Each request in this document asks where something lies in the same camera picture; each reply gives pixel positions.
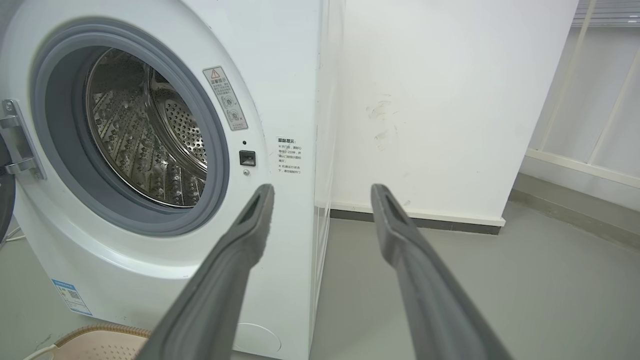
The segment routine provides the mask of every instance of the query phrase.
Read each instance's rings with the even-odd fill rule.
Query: plastic laundry basket
[[[123,325],[89,325],[70,332],[25,360],[133,360],[150,333]]]

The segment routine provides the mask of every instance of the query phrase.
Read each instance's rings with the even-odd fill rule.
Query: warning label
[[[202,72],[207,77],[213,92],[216,94],[218,101],[222,105],[231,130],[248,129],[249,126],[246,124],[244,113],[242,112],[240,104],[236,98],[236,93],[231,87],[222,67],[211,67],[209,69],[204,69]]]
[[[278,172],[300,175],[302,170],[302,146],[292,138],[278,136]]]

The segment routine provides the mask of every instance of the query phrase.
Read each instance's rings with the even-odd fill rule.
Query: front-loading washing machine
[[[7,2],[14,214],[71,311],[153,329],[261,184],[235,348],[308,357],[328,231],[342,0]]]

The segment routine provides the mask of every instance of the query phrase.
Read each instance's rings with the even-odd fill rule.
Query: white railing
[[[611,109],[609,117],[607,119],[607,123],[602,128],[600,135],[598,137],[598,141],[593,147],[591,151],[591,155],[587,161],[576,160],[572,158],[568,158],[566,156],[553,154],[551,152],[545,151],[545,146],[551,134],[551,130],[553,129],[554,123],[556,122],[557,115],[559,113],[560,107],[563,104],[565,95],[567,93],[567,89],[572,80],[573,73],[576,68],[576,63],[580,56],[580,49],[582,47],[582,43],[584,41],[584,36],[586,34],[587,28],[589,27],[589,23],[591,21],[591,17],[596,10],[596,0],[591,0],[586,9],[586,13],[584,14],[584,22],[582,23],[580,34],[578,35],[577,43],[575,45],[575,49],[571,55],[569,60],[567,71],[564,74],[564,78],[560,82],[559,92],[557,97],[554,99],[554,105],[551,111],[551,115],[549,116],[549,120],[547,121],[547,125],[545,127],[545,132],[540,142],[540,145],[537,149],[529,148],[527,150],[526,156],[530,158],[534,158],[537,160],[545,161],[547,163],[552,163],[555,165],[559,165],[561,167],[570,168],[579,172],[583,172],[585,174],[590,174],[593,176],[601,177],[602,179],[607,179],[611,181],[615,181],[620,184],[625,184],[628,186],[632,186],[634,188],[640,188],[640,177],[633,176],[630,174],[625,174],[623,172],[619,172],[610,168],[601,167],[594,164],[594,161],[597,159],[600,150],[602,149],[603,144],[605,143],[607,137],[609,136],[609,131],[611,130],[612,125],[617,119],[618,110],[621,106],[622,100],[627,94],[627,90],[629,88],[629,84],[631,83],[631,79],[636,73],[636,68],[638,63],[640,63],[640,49],[636,52],[636,57],[634,58],[629,71],[627,72],[627,76],[618,92],[618,98],[614,103],[614,106]]]

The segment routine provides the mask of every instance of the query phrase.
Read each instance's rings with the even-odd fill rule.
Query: stainless steel drum
[[[110,49],[87,77],[86,111],[93,142],[125,184],[164,206],[198,202],[207,177],[202,135],[162,75]]]

